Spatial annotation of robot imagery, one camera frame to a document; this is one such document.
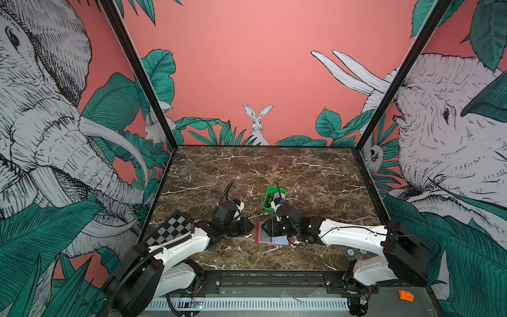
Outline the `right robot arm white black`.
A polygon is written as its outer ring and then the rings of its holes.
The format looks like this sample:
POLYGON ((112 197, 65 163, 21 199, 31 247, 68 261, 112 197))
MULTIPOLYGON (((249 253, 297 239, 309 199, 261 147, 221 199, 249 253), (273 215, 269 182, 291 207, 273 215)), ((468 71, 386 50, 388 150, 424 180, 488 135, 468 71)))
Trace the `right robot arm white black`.
POLYGON ((369 287, 398 279, 417 287, 428 284, 430 248, 397 221, 365 226, 340 223, 321 216, 305 217, 299 209, 278 199, 272 203, 272 208, 275 217, 261 226, 267 236, 284 236, 293 246, 338 245, 375 255, 366 260, 352 260, 343 277, 346 283, 369 287))

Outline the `stack of credit cards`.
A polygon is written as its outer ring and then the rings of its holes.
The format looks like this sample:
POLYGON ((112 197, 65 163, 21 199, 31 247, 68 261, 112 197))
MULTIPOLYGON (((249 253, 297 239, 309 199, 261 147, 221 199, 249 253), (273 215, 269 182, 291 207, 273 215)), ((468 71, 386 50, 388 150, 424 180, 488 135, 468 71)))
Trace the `stack of credit cards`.
POLYGON ((270 208, 272 208, 272 210, 276 212, 277 209, 283 205, 283 203, 284 200, 282 198, 275 198, 274 200, 271 201, 270 208))

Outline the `green plastic tray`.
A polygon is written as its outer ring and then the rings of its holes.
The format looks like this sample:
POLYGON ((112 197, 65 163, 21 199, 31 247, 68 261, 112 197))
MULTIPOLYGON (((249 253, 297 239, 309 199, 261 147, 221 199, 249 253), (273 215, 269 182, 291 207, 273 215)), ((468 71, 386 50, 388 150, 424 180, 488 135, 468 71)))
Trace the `green plastic tray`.
POLYGON ((267 192, 265 194, 264 202, 262 207, 265 211, 268 211, 270 213, 274 213, 272 208, 270 208, 270 203, 275 198, 279 197, 279 194, 282 195, 283 198, 285 198, 287 191, 283 188, 277 187, 277 186, 269 186, 267 189, 267 192))

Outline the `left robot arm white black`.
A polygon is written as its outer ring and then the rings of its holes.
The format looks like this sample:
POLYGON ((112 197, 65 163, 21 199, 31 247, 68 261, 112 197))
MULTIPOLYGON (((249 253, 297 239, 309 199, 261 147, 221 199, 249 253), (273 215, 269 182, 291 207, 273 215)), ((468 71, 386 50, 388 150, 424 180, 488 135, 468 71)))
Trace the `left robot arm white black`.
POLYGON ((205 285, 202 269, 189 258, 218 245, 225 237, 247 235, 253 223, 243 216, 244 202, 225 200, 211 218, 195 222, 174 212, 146 240, 125 255, 104 284, 106 300, 99 316, 138 316, 157 297, 177 290, 196 294, 205 285))

